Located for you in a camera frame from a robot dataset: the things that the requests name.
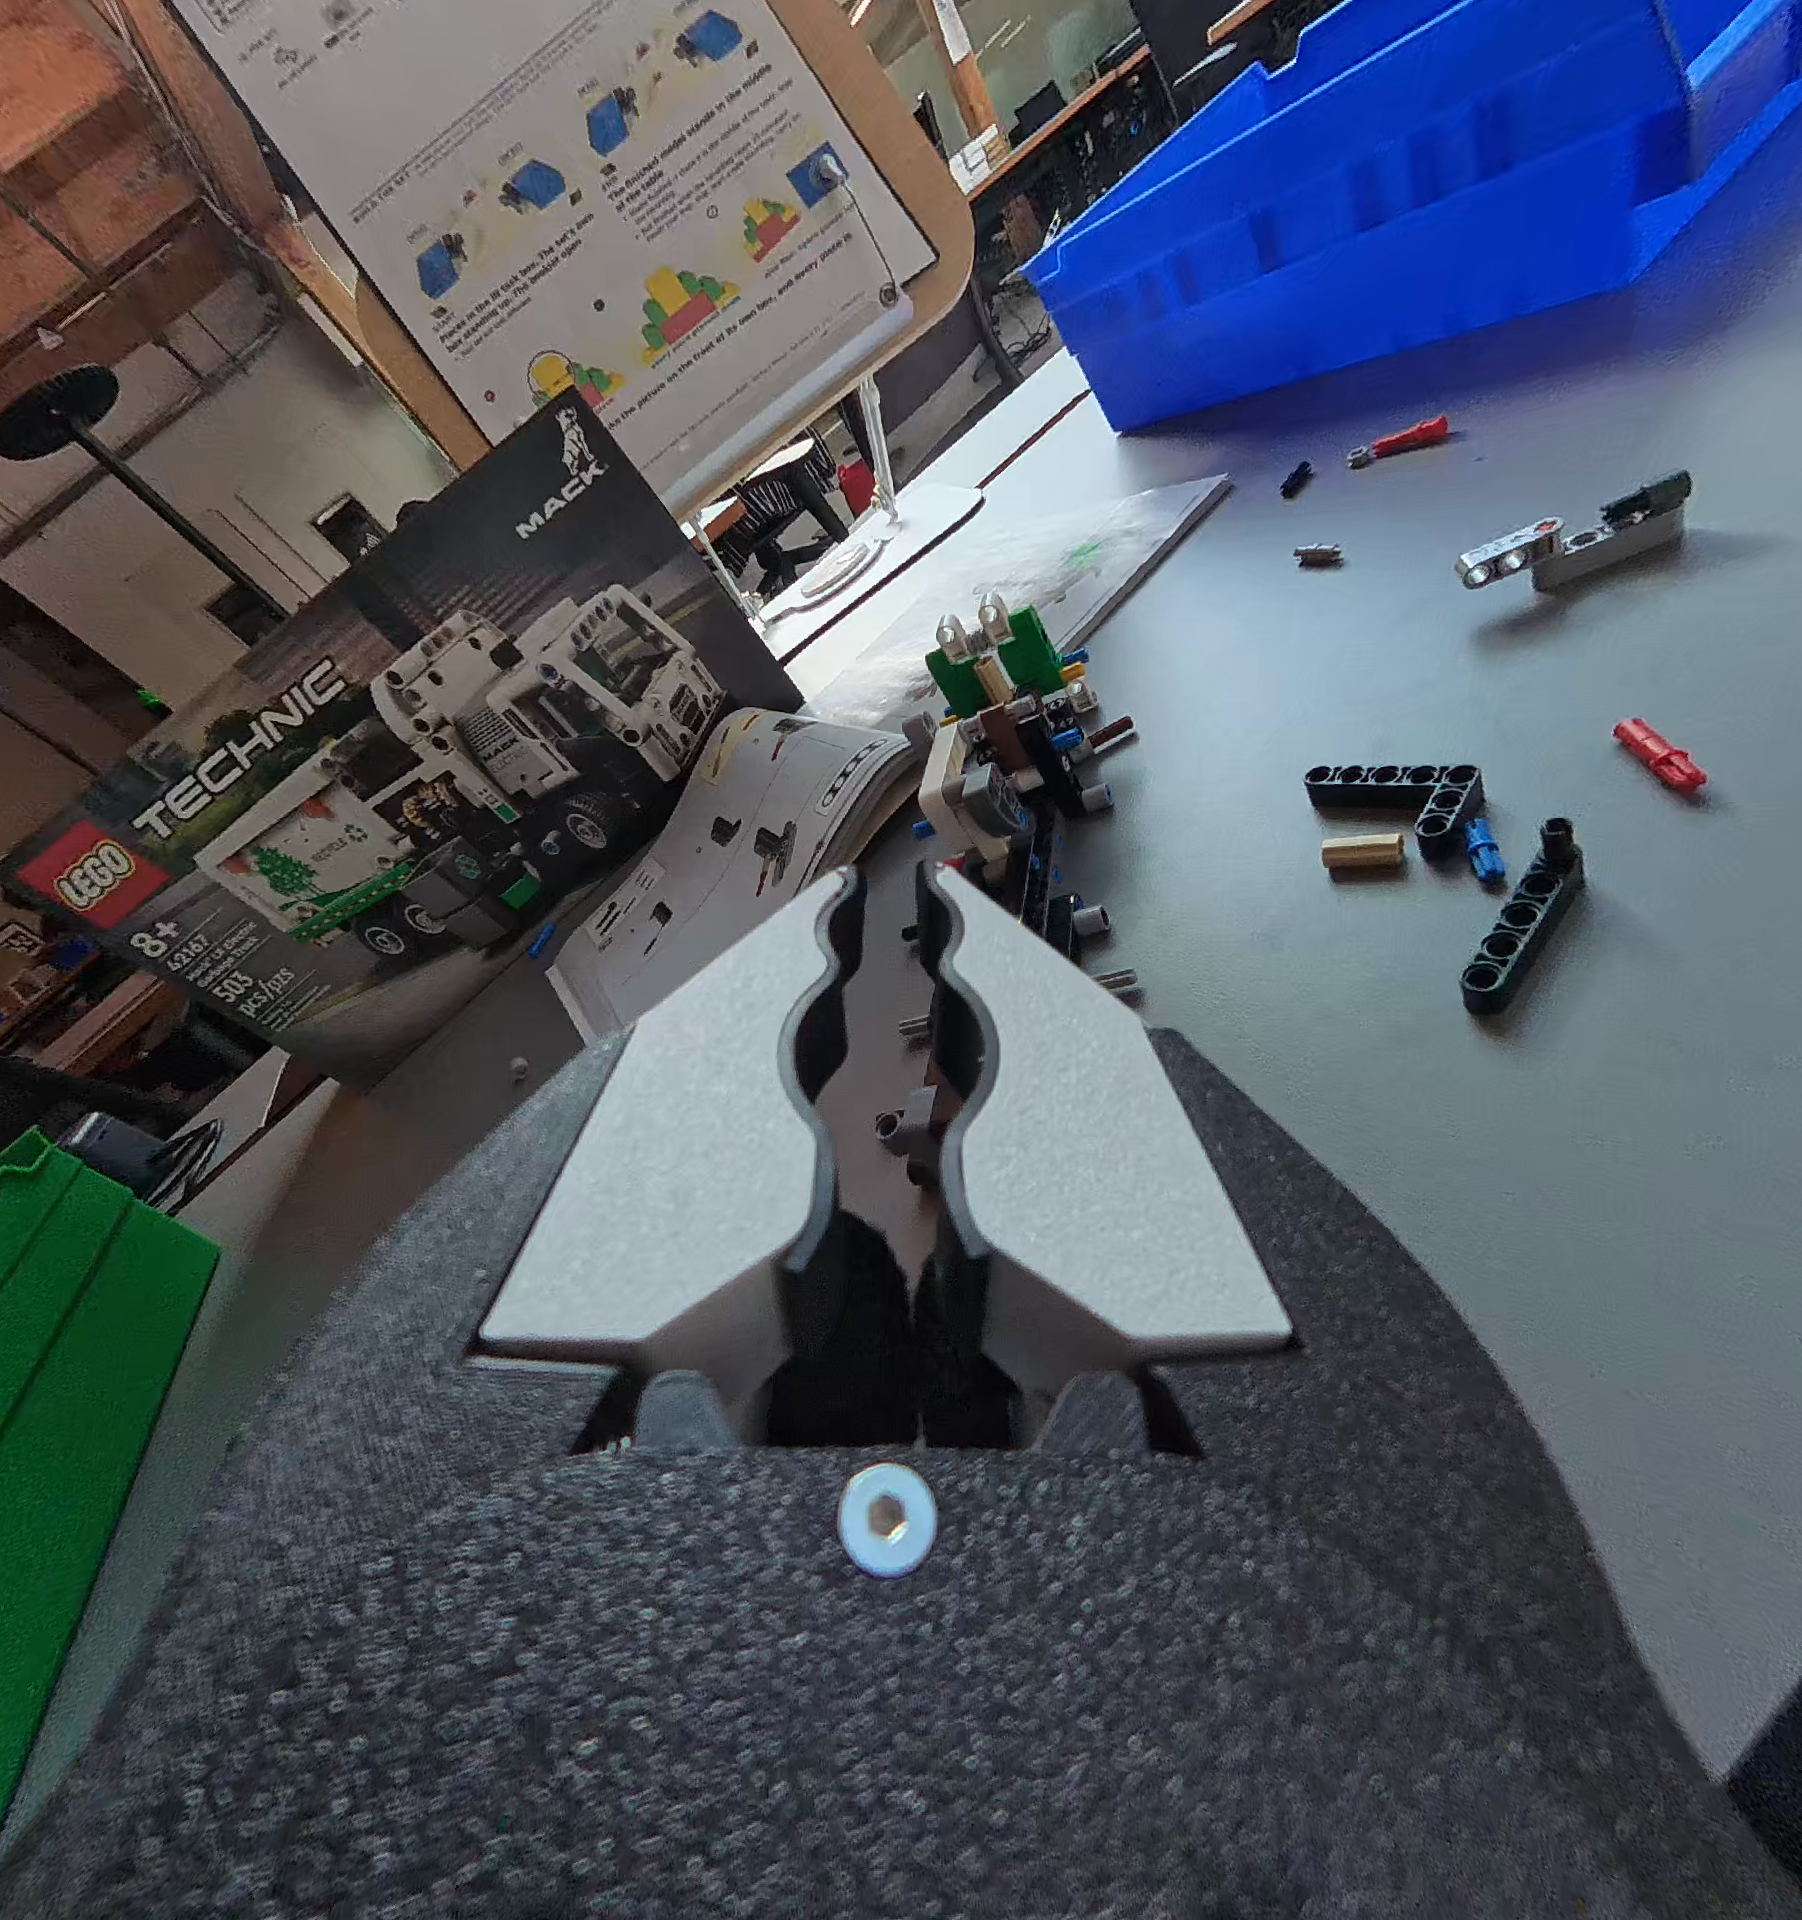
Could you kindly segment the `green plastic bin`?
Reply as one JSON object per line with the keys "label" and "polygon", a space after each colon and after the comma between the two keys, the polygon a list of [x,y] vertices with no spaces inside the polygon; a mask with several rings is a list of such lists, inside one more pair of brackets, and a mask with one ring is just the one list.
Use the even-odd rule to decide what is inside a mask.
{"label": "green plastic bin", "polygon": [[0,1152],[0,1831],[217,1265],[40,1131]]}

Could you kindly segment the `lego set box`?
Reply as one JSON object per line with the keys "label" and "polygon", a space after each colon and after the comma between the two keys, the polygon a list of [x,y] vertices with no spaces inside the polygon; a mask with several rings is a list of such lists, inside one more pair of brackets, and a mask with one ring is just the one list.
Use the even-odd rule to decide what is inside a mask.
{"label": "lego set box", "polygon": [[0,890],[353,1086],[800,695],[559,396],[0,860]]}

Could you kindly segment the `blue plastic bin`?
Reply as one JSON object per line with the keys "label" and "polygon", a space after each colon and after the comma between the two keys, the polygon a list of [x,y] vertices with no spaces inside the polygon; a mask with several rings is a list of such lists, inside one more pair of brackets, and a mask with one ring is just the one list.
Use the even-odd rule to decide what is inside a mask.
{"label": "blue plastic bin", "polygon": [[1024,273],[1115,431],[1645,275],[1802,105],[1802,5],[1338,5]]}

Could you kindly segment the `white board stand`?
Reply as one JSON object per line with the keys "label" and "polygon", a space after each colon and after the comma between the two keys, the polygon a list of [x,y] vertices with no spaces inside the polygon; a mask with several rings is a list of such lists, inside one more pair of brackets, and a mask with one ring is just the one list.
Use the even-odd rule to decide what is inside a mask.
{"label": "white board stand", "polygon": [[863,377],[855,394],[873,452],[876,495],[867,512],[852,522],[845,544],[829,548],[791,591],[764,602],[758,623],[774,640],[797,623],[819,631],[820,623],[858,607],[982,508],[982,493],[979,489],[936,485],[899,489],[878,380],[873,373]]}

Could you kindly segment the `wooden background desk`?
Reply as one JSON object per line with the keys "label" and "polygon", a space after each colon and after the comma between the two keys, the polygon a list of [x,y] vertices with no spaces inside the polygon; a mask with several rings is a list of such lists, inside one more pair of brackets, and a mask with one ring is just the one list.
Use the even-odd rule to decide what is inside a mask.
{"label": "wooden background desk", "polygon": [[1120,63],[1112,63],[1103,73],[1098,73],[1083,93],[1067,102],[1040,130],[1029,131],[1024,140],[1011,140],[1009,154],[999,162],[989,162],[982,175],[966,188],[966,205],[979,207],[986,192],[1003,187],[1009,175],[1015,175],[1015,170],[1029,165],[1052,143],[1057,143],[1057,136],[1089,127],[1101,104],[1120,98],[1132,86],[1132,80],[1147,69],[1154,69],[1154,50],[1139,40]]}

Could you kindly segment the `dark equipment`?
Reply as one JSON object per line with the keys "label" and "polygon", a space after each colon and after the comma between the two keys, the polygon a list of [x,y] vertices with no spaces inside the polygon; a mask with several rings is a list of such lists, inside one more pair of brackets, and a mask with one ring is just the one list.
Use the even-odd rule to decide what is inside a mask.
{"label": "dark equipment", "polygon": [[223,1121],[156,1096],[0,1056],[0,1157],[39,1134],[152,1207],[192,1201],[233,1154]]}

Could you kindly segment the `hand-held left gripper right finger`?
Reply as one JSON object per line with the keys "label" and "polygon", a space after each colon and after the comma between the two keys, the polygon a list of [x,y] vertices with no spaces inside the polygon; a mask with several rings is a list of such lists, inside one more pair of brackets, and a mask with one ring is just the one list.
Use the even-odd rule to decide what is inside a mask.
{"label": "hand-held left gripper right finger", "polygon": [[1291,1318],[1146,1023],[958,865],[917,871],[913,912],[921,1439],[1015,1450],[1072,1418],[1146,1450],[1155,1369],[1285,1351]]}

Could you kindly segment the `grey lego beam assembly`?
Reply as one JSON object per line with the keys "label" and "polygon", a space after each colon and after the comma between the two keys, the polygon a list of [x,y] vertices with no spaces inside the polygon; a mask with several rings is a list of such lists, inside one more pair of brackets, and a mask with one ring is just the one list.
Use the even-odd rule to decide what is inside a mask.
{"label": "grey lego beam assembly", "polygon": [[1549,516],[1464,548],[1452,573],[1469,593],[1500,580],[1528,580],[1537,593],[1563,593],[1679,547],[1690,493],[1690,474],[1679,470],[1603,503],[1594,525],[1565,530],[1560,519]]}

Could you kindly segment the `black straight lego beam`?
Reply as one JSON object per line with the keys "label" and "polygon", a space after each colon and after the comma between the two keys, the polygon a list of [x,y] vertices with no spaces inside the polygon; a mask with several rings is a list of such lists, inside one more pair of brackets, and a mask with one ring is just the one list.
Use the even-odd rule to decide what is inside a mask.
{"label": "black straight lego beam", "polygon": [[1545,818],[1532,865],[1459,973],[1459,996],[1469,1017],[1500,1017],[1514,1004],[1582,889],[1586,856],[1573,818]]}

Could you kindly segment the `open instruction booklet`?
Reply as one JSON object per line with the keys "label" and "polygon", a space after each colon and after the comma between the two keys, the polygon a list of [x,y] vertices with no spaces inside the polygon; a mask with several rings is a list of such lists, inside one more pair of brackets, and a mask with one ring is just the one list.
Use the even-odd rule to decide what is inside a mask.
{"label": "open instruction booklet", "polygon": [[859,858],[913,797],[904,735],[738,709],[712,728],[662,834],[551,965],[581,1040],[623,1032],[796,894]]}

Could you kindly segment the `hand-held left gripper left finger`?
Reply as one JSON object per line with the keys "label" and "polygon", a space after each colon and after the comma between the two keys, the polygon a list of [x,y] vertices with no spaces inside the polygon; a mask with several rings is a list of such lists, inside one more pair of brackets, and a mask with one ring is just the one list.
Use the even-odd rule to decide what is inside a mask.
{"label": "hand-held left gripper left finger", "polygon": [[846,865],[634,1023],[483,1314],[483,1363],[689,1373],[774,1446],[865,1441],[865,1219],[815,1113],[863,937]]}

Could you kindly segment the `flat closed booklet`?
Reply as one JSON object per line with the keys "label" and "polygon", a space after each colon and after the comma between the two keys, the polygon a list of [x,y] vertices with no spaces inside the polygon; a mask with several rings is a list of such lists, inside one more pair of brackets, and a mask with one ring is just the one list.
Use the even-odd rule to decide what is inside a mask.
{"label": "flat closed booklet", "polygon": [[899,731],[940,699],[923,661],[936,627],[958,616],[976,631],[986,596],[1031,607],[1060,655],[1083,647],[1230,493],[1215,474],[1027,522],[970,522],[895,582],[894,602],[878,596],[793,660],[802,713]]}

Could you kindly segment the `partly built lego model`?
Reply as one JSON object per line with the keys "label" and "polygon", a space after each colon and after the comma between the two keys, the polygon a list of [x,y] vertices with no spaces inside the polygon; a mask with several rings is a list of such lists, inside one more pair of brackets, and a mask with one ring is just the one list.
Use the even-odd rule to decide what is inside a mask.
{"label": "partly built lego model", "polygon": [[926,744],[913,838],[1063,960],[1106,932],[1106,912],[1057,871],[1063,827],[1112,807],[1094,762],[1132,735],[1101,721],[1087,651],[1060,651],[1040,614],[986,593],[976,618],[945,616],[926,669],[942,715]]}

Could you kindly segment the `black angled lego beam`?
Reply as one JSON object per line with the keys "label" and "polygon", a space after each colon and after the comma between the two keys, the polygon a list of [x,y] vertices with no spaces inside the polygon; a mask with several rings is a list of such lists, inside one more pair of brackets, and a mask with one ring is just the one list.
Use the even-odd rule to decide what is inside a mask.
{"label": "black angled lego beam", "polygon": [[1426,860],[1459,858],[1468,825],[1484,809],[1472,762],[1326,762],[1302,776],[1321,813],[1408,822]]}

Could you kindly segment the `striped office chair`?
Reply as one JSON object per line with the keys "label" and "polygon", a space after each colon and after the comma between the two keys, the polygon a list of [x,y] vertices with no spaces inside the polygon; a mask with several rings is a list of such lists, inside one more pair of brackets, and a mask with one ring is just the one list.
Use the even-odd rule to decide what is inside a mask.
{"label": "striped office chair", "polygon": [[706,508],[695,538],[735,582],[753,566],[753,593],[773,601],[850,538],[833,493],[829,447],[819,436],[797,436]]}

